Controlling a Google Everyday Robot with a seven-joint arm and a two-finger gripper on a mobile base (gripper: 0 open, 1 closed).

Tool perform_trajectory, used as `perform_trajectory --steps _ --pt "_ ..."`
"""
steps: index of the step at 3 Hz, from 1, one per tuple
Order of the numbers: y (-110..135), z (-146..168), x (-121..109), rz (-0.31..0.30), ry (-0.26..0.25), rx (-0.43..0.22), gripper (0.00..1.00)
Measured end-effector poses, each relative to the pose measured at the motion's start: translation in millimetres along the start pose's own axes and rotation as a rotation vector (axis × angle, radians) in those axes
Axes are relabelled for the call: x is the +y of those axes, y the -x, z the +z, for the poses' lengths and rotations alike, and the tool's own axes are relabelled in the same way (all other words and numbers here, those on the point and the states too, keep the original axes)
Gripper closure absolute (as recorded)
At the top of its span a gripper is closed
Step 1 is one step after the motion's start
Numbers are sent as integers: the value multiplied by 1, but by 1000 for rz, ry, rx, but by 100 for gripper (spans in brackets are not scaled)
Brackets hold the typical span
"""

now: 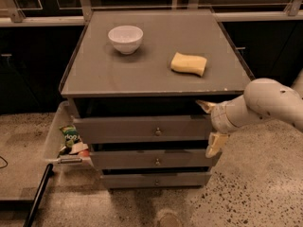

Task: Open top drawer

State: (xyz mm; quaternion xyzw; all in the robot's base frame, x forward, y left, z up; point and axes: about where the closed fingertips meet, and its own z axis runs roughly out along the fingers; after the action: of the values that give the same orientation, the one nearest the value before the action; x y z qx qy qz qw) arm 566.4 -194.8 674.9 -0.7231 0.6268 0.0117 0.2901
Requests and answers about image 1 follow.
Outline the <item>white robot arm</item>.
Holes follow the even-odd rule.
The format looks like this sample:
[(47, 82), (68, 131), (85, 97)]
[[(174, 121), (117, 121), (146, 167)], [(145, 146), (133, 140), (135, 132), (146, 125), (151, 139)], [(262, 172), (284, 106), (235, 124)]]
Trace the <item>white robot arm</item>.
[(243, 94), (232, 100), (196, 103), (210, 114), (215, 129), (209, 135), (206, 158), (214, 157), (231, 133), (247, 125), (276, 119), (303, 131), (303, 99), (297, 91), (273, 79), (252, 80)]

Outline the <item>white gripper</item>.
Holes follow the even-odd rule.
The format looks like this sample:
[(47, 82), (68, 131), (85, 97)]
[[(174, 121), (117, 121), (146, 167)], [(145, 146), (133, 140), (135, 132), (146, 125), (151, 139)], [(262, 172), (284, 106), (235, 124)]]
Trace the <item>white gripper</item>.
[(218, 132), (212, 132), (208, 138), (205, 157), (214, 157), (227, 142), (230, 133), (237, 131), (235, 126), (228, 117), (227, 109), (231, 106), (232, 101), (214, 103), (204, 100), (197, 100), (196, 103), (207, 113), (211, 113), (211, 123), (213, 128)]

